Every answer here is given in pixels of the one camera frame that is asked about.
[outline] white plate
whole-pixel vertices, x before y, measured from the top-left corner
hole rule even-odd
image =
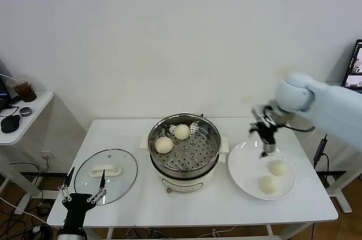
[[[260,158],[262,142],[255,139],[240,143],[229,154],[229,171],[235,183],[246,193],[264,200],[283,199],[289,195],[296,185],[295,164],[287,158],[287,155],[275,150],[272,155]],[[284,161],[289,169],[285,176],[274,176],[268,169],[268,162],[274,160]],[[278,182],[278,191],[266,194],[260,190],[258,181],[263,176],[273,176]]]

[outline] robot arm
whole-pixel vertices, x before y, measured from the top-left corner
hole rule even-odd
[[[58,240],[82,240],[86,237],[83,230],[85,214],[93,209],[106,194],[105,189],[105,171],[101,178],[99,189],[95,195],[71,193],[69,194],[68,186],[71,183],[74,168],[70,171],[64,180],[63,185],[59,186],[63,199],[62,204],[68,210],[64,226],[58,230]]]
[[[269,105],[254,108],[252,113],[257,122],[252,124],[250,133],[259,133],[264,155],[275,150],[274,133],[295,114],[362,151],[362,94],[352,90],[292,74],[278,84],[275,99]]]

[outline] laptop screen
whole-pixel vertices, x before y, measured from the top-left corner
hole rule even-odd
[[[2,79],[0,79],[0,99],[11,98]]]
[[[342,86],[354,91],[362,91],[362,39],[356,41]]]

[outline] steamed bun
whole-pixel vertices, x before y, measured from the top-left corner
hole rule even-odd
[[[281,160],[269,162],[268,169],[275,176],[284,176],[288,173],[287,164]]]
[[[272,194],[278,190],[278,182],[272,176],[264,176],[259,179],[259,188],[266,194]]]
[[[184,124],[180,124],[175,128],[174,134],[177,139],[185,140],[190,136],[190,128]]]
[[[154,142],[154,146],[158,153],[165,154],[172,150],[174,143],[168,137],[160,137]]]

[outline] glass lid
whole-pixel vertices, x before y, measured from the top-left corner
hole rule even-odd
[[[105,171],[107,194],[97,203],[104,205],[123,197],[137,177],[137,162],[122,149],[106,149],[87,159],[77,171],[74,190],[77,193],[96,194]]]

